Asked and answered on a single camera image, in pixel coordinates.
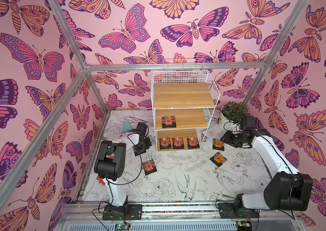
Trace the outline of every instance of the wooden shelf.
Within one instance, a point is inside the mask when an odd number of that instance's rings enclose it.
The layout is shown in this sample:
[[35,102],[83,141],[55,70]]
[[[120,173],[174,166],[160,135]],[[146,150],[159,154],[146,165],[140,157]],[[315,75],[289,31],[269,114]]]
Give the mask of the wooden shelf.
[[153,108],[213,108],[207,83],[154,84]]
[[[163,116],[175,116],[177,127],[162,127],[161,119]],[[156,127],[155,130],[176,130],[188,128],[207,127],[204,111],[202,108],[195,109],[157,109],[156,110]]]
[[[200,148],[188,149],[187,138],[197,138],[196,129],[181,129],[181,130],[166,130],[157,131],[158,135],[158,151],[183,151],[183,150],[199,150]],[[170,149],[160,149],[159,139],[160,138],[170,138],[171,147]],[[183,138],[184,139],[184,149],[173,149],[172,138]]]

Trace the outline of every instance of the pink butterfly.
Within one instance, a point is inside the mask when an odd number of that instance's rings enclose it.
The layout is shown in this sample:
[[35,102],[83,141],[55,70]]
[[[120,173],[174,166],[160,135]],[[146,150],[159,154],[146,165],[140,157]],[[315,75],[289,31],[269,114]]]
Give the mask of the pink butterfly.
[[104,116],[104,113],[103,113],[102,109],[98,105],[93,104],[92,109],[95,112],[95,118],[96,119],[100,119],[100,118],[102,118]]
[[229,97],[242,99],[245,97],[245,93],[249,90],[249,87],[252,84],[252,82],[253,82],[252,75],[247,75],[242,81],[242,87],[238,85],[239,89],[225,91],[223,92],[223,95],[228,95]]
[[145,93],[145,91],[150,91],[150,88],[147,86],[147,82],[143,81],[141,76],[139,74],[135,74],[135,84],[133,83],[132,80],[128,80],[131,85],[124,85],[125,89],[121,89],[118,92],[122,93],[122,94],[129,94],[129,95],[138,95],[138,96],[144,96],[143,93]]
[[110,110],[111,108],[115,109],[115,108],[121,107],[123,105],[122,101],[117,99],[116,94],[109,95],[108,101],[105,98],[104,98],[104,100],[105,100],[105,107],[107,110]]
[[257,108],[259,111],[262,109],[262,103],[260,102],[259,97],[261,97],[262,95],[260,94],[260,92],[263,90],[263,88],[266,85],[266,80],[264,80],[263,82],[261,82],[257,88],[257,90],[255,91],[253,97],[250,99],[250,103]]
[[292,88],[287,93],[292,95],[286,100],[289,108],[297,108],[300,106],[307,108],[312,102],[316,102],[319,94],[313,90],[301,89],[305,74],[308,70],[308,62],[302,62],[300,66],[293,67],[293,70],[282,81],[282,88]]
[[62,69],[65,62],[61,53],[51,51],[43,56],[37,51],[37,56],[27,43],[5,33],[1,33],[0,42],[10,50],[15,60],[24,63],[23,67],[29,80],[39,80],[41,73],[45,72],[48,81],[57,81],[57,71]]
[[191,23],[191,26],[182,24],[170,25],[163,28],[160,33],[171,42],[175,42],[178,39],[177,47],[191,47],[193,45],[193,37],[199,39],[199,33],[205,42],[208,42],[211,37],[217,36],[219,30],[213,27],[221,27],[227,15],[228,7],[217,8],[202,17],[198,24],[195,23],[197,20],[195,19],[192,22],[187,22]]
[[126,29],[121,25],[121,32],[113,32],[104,35],[99,40],[99,45],[102,48],[109,47],[113,50],[122,48],[122,50],[128,53],[132,53],[136,49],[136,44],[133,41],[137,40],[142,43],[150,38],[150,35],[143,27],[147,21],[144,16],[144,10],[145,7],[138,3],[134,5],[127,12],[126,19],[124,20]]
[[82,110],[78,105],[78,110],[73,104],[70,104],[71,112],[73,113],[73,122],[76,123],[77,129],[80,130],[81,127],[86,129],[87,121],[89,121],[90,106],[85,110],[85,105],[83,105]]
[[72,141],[67,144],[66,151],[71,155],[76,157],[77,164],[82,160],[83,154],[85,156],[90,154],[90,144],[92,142],[92,130],[87,132],[83,141]]
[[[77,26],[73,22],[73,19],[69,15],[68,11],[63,10],[63,14],[64,14],[65,19],[68,22],[68,26],[70,27],[70,29],[71,29],[71,31],[73,33],[73,36],[74,36],[74,38],[76,40],[76,43],[77,43],[78,47],[81,50],[92,51],[91,48],[89,48],[88,46],[86,46],[85,44],[83,44],[83,43],[80,42],[80,41],[82,41],[82,39],[79,38],[79,37],[93,38],[93,37],[95,37],[95,35],[91,34],[90,32],[87,32],[85,30],[82,30],[80,28],[76,28]],[[59,29],[59,32],[60,32],[59,48],[63,48],[65,44],[67,44],[67,46],[69,46],[68,41],[67,41],[67,38],[64,36],[63,30],[60,28],[59,23],[58,23],[57,19],[55,18],[55,16],[54,16],[54,19],[55,19],[55,22],[57,23],[57,26],[58,26],[58,29]],[[71,48],[69,48],[69,56],[72,59],[72,57],[73,57],[73,51],[71,50]]]

